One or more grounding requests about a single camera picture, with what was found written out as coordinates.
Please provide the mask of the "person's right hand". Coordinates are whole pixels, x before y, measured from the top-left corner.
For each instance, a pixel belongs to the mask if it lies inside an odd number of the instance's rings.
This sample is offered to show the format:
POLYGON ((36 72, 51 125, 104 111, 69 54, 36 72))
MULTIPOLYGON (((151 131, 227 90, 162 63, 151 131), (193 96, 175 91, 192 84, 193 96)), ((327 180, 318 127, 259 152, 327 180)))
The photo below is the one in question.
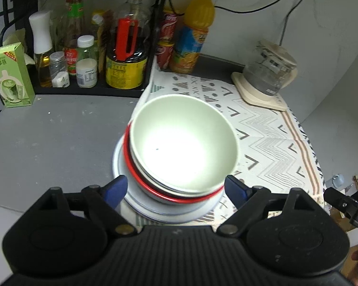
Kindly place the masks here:
POLYGON ((358 285, 358 250, 351 254, 351 260, 354 262, 354 267, 348 274, 348 279, 353 285, 358 285))

